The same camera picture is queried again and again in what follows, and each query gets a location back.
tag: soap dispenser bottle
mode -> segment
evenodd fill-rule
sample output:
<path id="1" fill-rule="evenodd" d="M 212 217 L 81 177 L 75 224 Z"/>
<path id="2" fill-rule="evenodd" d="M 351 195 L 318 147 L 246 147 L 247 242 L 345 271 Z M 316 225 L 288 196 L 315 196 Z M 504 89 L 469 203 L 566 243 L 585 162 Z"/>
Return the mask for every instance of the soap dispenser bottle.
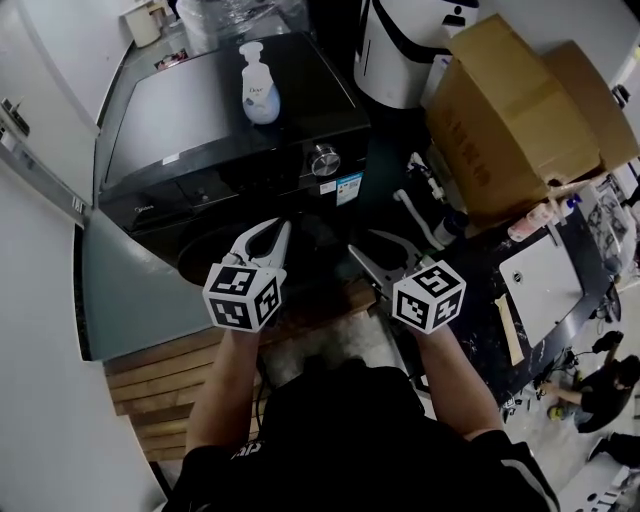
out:
<path id="1" fill-rule="evenodd" d="M 262 49 L 262 43 L 257 41 L 240 47 L 240 53 L 248 63 L 242 70 L 242 106 L 251 121 L 269 124 L 280 114 L 280 94 L 271 78 L 269 66 L 260 62 Z"/>

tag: wooden pallet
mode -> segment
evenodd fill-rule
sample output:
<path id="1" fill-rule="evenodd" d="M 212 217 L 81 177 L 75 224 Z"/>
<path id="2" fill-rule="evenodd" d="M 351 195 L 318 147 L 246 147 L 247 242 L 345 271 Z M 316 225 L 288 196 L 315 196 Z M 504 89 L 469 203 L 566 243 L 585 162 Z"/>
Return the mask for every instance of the wooden pallet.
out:
<path id="1" fill-rule="evenodd" d="M 288 308 L 278 327 L 263 333 L 261 345 L 302 336 L 366 311 L 374 303 L 374 291 L 364 280 L 313 294 Z M 184 457 L 187 419 L 211 371 L 223 334 L 223 329 L 214 327 L 105 363 L 116 414 L 130 417 L 148 460 Z M 258 434 L 255 400 L 260 384 L 256 374 L 251 438 Z M 263 390 L 259 415 L 268 395 L 269 390 Z"/>

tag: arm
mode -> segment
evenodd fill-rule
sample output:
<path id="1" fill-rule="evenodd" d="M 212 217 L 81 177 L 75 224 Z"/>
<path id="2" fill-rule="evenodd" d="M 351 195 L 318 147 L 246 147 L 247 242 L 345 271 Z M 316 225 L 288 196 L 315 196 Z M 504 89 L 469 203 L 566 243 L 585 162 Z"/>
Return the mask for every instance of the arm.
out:
<path id="1" fill-rule="evenodd" d="M 444 326 L 429 335 L 413 332 L 438 420 L 469 441 L 502 430 L 498 404 L 451 329 Z"/>
<path id="2" fill-rule="evenodd" d="M 607 352 L 607 357 L 604 360 L 605 366 L 607 366 L 608 364 L 611 364 L 613 360 L 616 358 L 616 352 L 618 351 L 619 347 L 620 347 L 620 342 L 614 343 L 613 347 L 611 347 L 611 350 Z"/>
<path id="3" fill-rule="evenodd" d="M 540 389 L 548 395 L 555 395 L 566 402 L 582 405 L 582 393 L 579 393 L 578 391 L 567 391 L 566 389 L 559 388 L 550 382 L 543 382 L 540 385 Z"/>
<path id="4" fill-rule="evenodd" d="M 259 334 L 227 331 L 187 426 L 187 453 L 199 446 L 235 452 L 249 436 Z"/>

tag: sticker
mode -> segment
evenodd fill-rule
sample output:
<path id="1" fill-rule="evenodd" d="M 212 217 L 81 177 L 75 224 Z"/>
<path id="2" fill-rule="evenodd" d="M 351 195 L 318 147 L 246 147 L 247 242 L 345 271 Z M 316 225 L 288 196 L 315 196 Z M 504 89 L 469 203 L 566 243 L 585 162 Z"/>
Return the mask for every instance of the sticker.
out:
<path id="1" fill-rule="evenodd" d="M 329 192 L 335 192 L 336 182 L 330 181 L 329 183 L 322 183 L 320 185 L 320 195 L 328 194 Z"/>
<path id="2" fill-rule="evenodd" d="M 249 293 L 256 272 L 252 268 L 222 267 L 209 291 L 244 297 Z"/>
<path id="3" fill-rule="evenodd" d="M 338 193 L 336 194 L 336 206 L 348 203 L 358 197 L 360 183 L 362 183 L 361 172 L 337 180 Z"/>
<path id="4" fill-rule="evenodd" d="M 167 164 L 173 163 L 176 160 L 178 160 L 179 158 L 180 158 L 180 153 L 176 153 L 175 155 L 171 155 L 171 156 L 168 156 L 166 158 L 163 158 L 162 159 L 162 165 L 167 165 Z"/>

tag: black t-shirt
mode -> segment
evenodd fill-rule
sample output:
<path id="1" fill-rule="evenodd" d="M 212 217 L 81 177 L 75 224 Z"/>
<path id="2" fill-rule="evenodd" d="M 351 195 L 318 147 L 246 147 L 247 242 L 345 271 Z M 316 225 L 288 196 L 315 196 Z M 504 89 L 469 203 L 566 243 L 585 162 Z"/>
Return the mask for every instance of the black t-shirt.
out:
<path id="1" fill-rule="evenodd" d="M 274 392 L 258 440 L 235 455 L 215 446 L 188 453 L 164 510 L 345 504 L 559 510 L 524 443 L 512 445 L 501 431 L 467 442 L 424 416 L 402 371 L 354 365 Z"/>
<path id="2" fill-rule="evenodd" d="M 577 387 L 582 391 L 582 410 L 593 417 L 578 426 L 578 432 L 589 433 L 606 427 L 615 420 L 627 405 L 631 396 L 630 389 L 619 390 L 615 387 L 618 361 L 612 361 L 589 375 Z"/>

